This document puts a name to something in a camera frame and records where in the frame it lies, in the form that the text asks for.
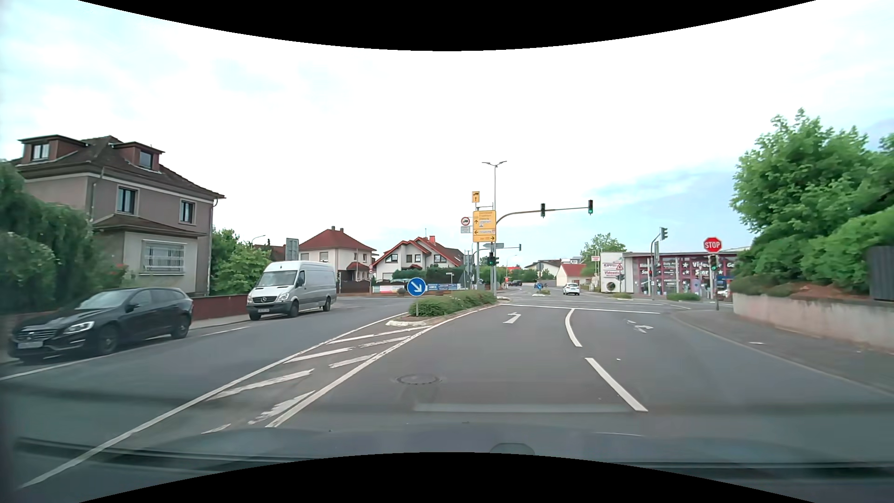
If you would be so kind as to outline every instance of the dormer window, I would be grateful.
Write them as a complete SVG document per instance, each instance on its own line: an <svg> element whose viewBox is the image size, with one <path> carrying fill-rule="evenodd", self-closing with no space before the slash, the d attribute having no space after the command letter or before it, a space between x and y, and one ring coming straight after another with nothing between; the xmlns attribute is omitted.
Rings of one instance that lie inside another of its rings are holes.
<svg viewBox="0 0 894 503"><path fill-rule="evenodd" d="M139 167L145 167L146 169L152 169L152 154L146 152L145 150L141 150L139 152Z"/></svg>
<svg viewBox="0 0 894 503"><path fill-rule="evenodd" d="M50 144L40 143L31 146L31 160L46 160L50 158Z"/></svg>

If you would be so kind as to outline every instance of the traffic island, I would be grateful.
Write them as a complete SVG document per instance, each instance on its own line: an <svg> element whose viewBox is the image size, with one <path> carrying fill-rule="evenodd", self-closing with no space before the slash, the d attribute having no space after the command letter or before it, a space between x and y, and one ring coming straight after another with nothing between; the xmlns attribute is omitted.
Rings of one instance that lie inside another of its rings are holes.
<svg viewBox="0 0 894 503"><path fill-rule="evenodd" d="M451 292L443 296L422 298L409 306L406 315L389 320L385 325L391 327L435 325L465 312L500 303L500 301L501 299L491 292L477 290Z"/></svg>

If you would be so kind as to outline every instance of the shrub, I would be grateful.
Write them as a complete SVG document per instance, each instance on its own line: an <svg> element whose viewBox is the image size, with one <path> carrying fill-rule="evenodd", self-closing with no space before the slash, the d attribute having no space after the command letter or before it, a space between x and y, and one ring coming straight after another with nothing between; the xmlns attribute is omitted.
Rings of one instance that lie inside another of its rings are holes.
<svg viewBox="0 0 894 503"><path fill-rule="evenodd" d="M730 290L735 294L760 295L768 288L779 284L779 280L770 274L754 274L752 276L739 277L730 283Z"/></svg>
<svg viewBox="0 0 894 503"><path fill-rule="evenodd" d="M692 292L680 292L678 294L668 294L669 301L700 301L701 295Z"/></svg>

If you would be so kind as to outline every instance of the beige house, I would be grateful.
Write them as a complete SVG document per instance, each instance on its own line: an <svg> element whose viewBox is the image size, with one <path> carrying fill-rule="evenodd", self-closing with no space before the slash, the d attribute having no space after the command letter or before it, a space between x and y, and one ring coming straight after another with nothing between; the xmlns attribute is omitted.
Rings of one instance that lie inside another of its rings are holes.
<svg viewBox="0 0 894 503"><path fill-rule="evenodd" d="M12 163L25 190L46 202L84 211L113 263L141 286L175 286L206 294L214 206L223 195L177 175L162 150L113 136L60 135L20 140Z"/></svg>

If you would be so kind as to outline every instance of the white house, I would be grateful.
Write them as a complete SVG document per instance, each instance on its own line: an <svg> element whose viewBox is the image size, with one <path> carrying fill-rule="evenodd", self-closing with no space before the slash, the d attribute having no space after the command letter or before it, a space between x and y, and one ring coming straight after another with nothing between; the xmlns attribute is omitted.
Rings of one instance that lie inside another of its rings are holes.
<svg viewBox="0 0 894 503"><path fill-rule="evenodd" d="M391 279L401 269L427 269L433 265L459 268L464 262L462 251L438 243L433 235L401 241L386 251L372 264L378 279Z"/></svg>

